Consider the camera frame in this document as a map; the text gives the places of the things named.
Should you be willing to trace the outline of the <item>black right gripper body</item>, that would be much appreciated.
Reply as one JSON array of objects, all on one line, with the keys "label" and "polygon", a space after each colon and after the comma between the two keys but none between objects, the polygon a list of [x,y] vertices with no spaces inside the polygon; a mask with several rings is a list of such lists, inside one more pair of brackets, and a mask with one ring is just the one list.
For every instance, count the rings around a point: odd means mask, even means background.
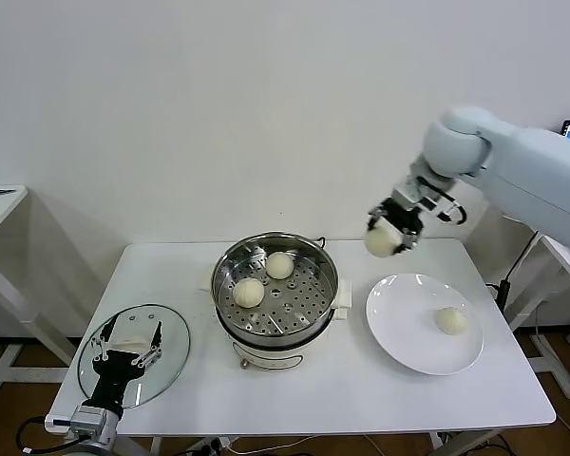
[{"label": "black right gripper body", "polygon": [[374,209],[375,218],[384,219],[402,234],[421,234],[424,224],[420,218],[421,210],[416,205],[409,205],[406,199],[390,196],[381,201]]}]

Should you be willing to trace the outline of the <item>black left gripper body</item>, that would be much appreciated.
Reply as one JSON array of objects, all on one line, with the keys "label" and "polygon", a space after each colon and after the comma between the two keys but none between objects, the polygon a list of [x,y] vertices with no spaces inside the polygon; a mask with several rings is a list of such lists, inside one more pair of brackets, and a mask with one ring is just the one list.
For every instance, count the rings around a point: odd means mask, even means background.
[{"label": "black left gripper body", "polygon": [[141,378],[145,368],[139,367],[135,360],[139,356],[130,351],[107,351],[107,359],[92,361],[93,370],[99,375],[91,396],[83,406],[106,409],[115,414],[123,414],[124,393],[128,383]]}]

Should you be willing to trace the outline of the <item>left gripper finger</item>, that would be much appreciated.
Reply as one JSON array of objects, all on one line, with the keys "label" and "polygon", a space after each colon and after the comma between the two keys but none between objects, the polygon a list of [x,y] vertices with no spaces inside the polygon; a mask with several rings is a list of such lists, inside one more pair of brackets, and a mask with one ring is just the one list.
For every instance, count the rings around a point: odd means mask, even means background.
[{"label": "left gripper finger", "polygon": [[150,348],[131,361],[133,367],[149,369],[162,357],[162,322],[159,321],[151,339]]},{"label": "left gripper finger", "polygon": [[107,361],[107,343],[115,327],[115,319],[110,318],[104,325],[98,334],[95,334],[90,339],[90,346],[93,350],[94,361]]}]

